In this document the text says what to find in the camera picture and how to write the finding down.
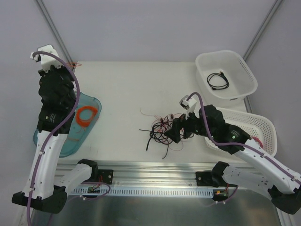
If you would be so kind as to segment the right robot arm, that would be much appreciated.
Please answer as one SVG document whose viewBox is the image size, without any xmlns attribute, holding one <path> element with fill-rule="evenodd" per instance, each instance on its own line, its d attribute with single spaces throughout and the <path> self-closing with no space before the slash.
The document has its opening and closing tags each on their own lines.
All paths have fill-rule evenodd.
<svg viewBox="0 0 301 226">
<path fill-rule="evenodd" d="M 222 186 L 234 184 L 255 191 L 271 200 L 273 205 L 287 214 L 295 214 L 301 208 L 301 175 L 264 151 L 258 143 L 238 126 L 226 123 L 221 111 L 213 105 L 194 113 L 175 118 L 165 136 L 179 143 L 190 135 L 209 138 L 220 150 L 249 163 L 260 174 L 238 170 L 233 165 L 217 162 L 211 171 L 211 181 Z"/>
</svg>

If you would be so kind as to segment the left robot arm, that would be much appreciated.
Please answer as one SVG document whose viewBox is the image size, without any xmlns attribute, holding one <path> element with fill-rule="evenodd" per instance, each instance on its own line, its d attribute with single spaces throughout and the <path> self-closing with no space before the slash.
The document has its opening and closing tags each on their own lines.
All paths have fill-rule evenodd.
<svg viewBox="0 0 301 226">
<path fill-rule="evenodd" d="M 39 71 L 39 95 L 42 108 L 37 124 L 37 146 L 29 179 L 22 191 L 13 194 L 12 203 L 57 214 L 67 197 L 82 182 L 94 183 L 99 178 L 98 164 L 82 159 L 76 167 L 55 180 L 61 149 L 67 140 L 78 105 L 70 72 L 64 66 L 51 66 Z"/>
</svg>

